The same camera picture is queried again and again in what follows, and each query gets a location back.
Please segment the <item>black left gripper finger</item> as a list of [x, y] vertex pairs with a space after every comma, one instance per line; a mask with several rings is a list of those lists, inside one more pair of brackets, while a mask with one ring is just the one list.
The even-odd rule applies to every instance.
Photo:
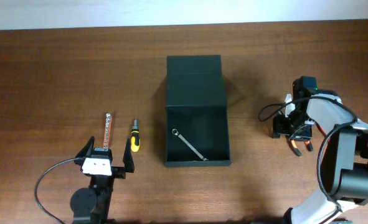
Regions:
[[130, 138], [126, 141], [125, 151], [123, 155], [123, 163], [125, 172], [133, 173], [134, 172], [134, 162], [133, 162], [133, 156], [131, 153], [131, 141]]
[[87, 157], [89, 154], [91, 154], [91, 151], [94, 147], [95, 138], [94, 136], [91, 136], [86, 145], [77, 153], [75, 156], [76, 158], [79, 157]]

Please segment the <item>orange black long-nose pliers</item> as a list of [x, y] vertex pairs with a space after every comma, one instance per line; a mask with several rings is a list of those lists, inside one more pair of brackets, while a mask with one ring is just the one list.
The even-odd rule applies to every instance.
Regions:
[[290, 149], [292, 150], [292, 152], [293, 152], [296, 156], [298, 156], [298, 157], [301, 157], [301, 156], [302, 156], [302, 153], [300, 152], [300, 150], [299, 150], [299, 148], [298, 148], [298, 146], [297, 146], [297, 142], [302, 142], [302, 143], [305, 145], [306, 149], [307, 149], [309, 152], [314, 151], [313, 145], [312, 145], [312, 143], [311, 143], [311, 141], [310, 141], [310, 140], [304, 140], [304, 139], [298, 139], [298, 138], [294, 138], [294, 139], [292, 139], [292, 138], [287, 137], [287, 138], [286, 138], [286, 141], [287, 141], [287, 143], [288, 143], [288, 145], [289, 145]]

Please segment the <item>silver ratchet wrench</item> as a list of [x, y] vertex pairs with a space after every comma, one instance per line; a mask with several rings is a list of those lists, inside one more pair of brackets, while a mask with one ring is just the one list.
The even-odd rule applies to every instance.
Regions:
[[208, 161], [177, 129], [171, 130], [172, 134], [177, 136], [193, 153], [195, 153], [200, 160]]

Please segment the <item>red handled wire cutters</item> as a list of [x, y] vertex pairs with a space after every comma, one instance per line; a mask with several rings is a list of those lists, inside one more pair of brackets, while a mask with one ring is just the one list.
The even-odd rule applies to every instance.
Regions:
[[315, 124], [316, 127], [318, 128], [319, 132], [324, 136], [324, 138], [327, 136], [327, 133], [325, 132], [325, 130], [318, 124]]

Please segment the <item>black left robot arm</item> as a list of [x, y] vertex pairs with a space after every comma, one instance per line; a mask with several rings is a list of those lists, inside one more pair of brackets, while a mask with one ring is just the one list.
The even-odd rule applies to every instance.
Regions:
[[88, 187], [78, 189], [71, 196], [70, 208], [73, 211], [74, 224], [115, 223], [114, 218], [108, 217], [114, 181], [125, 179], [127, 173], [134, 172], [130, 140], [126, 141], [123, 167], [112, 166], [111, 149], [96, 148], [94, 142], [95, 138], [91, 137], [75, 156], [74, 163], [90, 178], [90, 183]]

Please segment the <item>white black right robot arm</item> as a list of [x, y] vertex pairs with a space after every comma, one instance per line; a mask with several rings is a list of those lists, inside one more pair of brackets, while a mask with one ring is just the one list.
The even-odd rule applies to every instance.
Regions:
[[317, 87], [314, 77], [293, 82], [293, 92], [270, 116], [272, 136], [284, 136], [295, 155], [296, 142], [312, 151], [312, 127], [324, 136], [316, 162], [318, 188], [289, 208], [283, 223], [332, 223], [344, 212], [368, 204], [368, 124], [338, 94]]

